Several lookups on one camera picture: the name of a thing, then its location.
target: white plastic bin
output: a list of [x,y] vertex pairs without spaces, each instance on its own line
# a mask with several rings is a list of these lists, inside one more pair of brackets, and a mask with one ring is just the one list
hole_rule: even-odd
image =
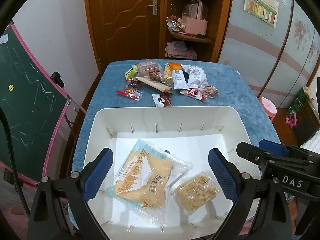
[[[180,240],[213,234],[233,204],[220,190],[212,201],[188,217],[170,196],[165,224],[159,228],[103,193],[137,139],[156,143],[178,158],[193,162],[193,169],[172,189],[200,171],[211,170],[208,153],[212,148],[218,148],[240,172],[260,178],[258,166],[236,154],[236,146],[240,142],[250,143],[250,140],[238,112],[230,106],[102,109],[93,121],[84,166],[93,161],[104,147],[113,151],[114,163],[100,187],[101,191],[88,204],[103,230],[114,240]],[[248,217],[254,216],[258,202],[253,202]]]

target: table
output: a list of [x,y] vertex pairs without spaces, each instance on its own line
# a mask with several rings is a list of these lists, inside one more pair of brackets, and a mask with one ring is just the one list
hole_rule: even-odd
[[[83,169],[93,119],[99,110],[109,107],[155,106],[151,94],[158,94],[159,91],[147,85],[142,88],[140,101],[134,101],[116,93],[125,84],[124,73],[132,65],[142,61],[149,60],[117,61],[109,64],[106,68],[92,97],[79,134],[72,171],[81,171]],[[167,62],[199,66],[206,73],[208,82],[218,89],[219,96],[205,102],[180,95],[180,90],[174,90],[171,97],[173,106],[231,106],[238,111],[253,145],[258,146],[262,139],[280,143],[276,130],[258,99],[240,74],[230,66],[189,60],[156,60],[156,62],[162,67]]]

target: pink stool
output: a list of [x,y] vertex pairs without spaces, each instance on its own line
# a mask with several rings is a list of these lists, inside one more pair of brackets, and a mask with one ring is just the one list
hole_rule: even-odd
[[266,111],[267,115],[269,116],[269,118],[272,122],[272,120],[274,119],[274,117],[276,116],[276,113],[277,113],[276,106],[269,99],[266,99],[264,97],[260,97],[259,101],[260,101],[264,111]]

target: chalkboard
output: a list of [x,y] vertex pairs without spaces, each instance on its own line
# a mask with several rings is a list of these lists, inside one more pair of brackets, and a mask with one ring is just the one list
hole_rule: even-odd
[[[10,126],[18,173],[40,181],[48,146],[67,99],[37,68],[12,26],[5,34],[8,41],[0,44],[0,106]],[[0,161],[11,167],[1,124]]]

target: wooden floor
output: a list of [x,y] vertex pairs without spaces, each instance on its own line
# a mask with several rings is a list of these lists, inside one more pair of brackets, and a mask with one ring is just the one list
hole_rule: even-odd
[[275,127],[282,144],[298,146],[298,142],[293,131],[290,129],[290,126],[287,125],[287,123],[285,122],[287,111],[287,108],[278,108],[277,114],[273,119],[272,124]]

